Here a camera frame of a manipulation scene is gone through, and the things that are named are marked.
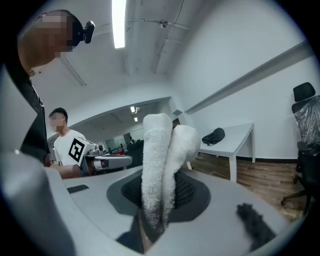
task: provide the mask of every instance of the plastic cover on chair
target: plastic cover on chair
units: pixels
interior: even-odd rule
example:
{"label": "plastic cover on chair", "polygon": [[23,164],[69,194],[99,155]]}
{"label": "plastic cover on chair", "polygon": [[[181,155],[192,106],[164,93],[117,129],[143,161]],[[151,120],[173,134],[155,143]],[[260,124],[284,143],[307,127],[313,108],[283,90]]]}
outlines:
{"label": "plastic cover on chair", "polygon": [[298,122],[301,140],[307,145],[320,144],[320,96],[311,98],[294,116]]}

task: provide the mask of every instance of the rectangular light panel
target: rectangular light panel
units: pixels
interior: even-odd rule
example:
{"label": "rectangular light panel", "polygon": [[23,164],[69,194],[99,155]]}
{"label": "rectangular light panel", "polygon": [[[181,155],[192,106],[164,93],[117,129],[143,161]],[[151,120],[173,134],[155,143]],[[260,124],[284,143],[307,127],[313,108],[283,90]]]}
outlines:
{"label": "rectangular light panel", "polygon": [[123,48],[125,43],[125,18],[127,0],[112,0],[112,31],[114,48]]}

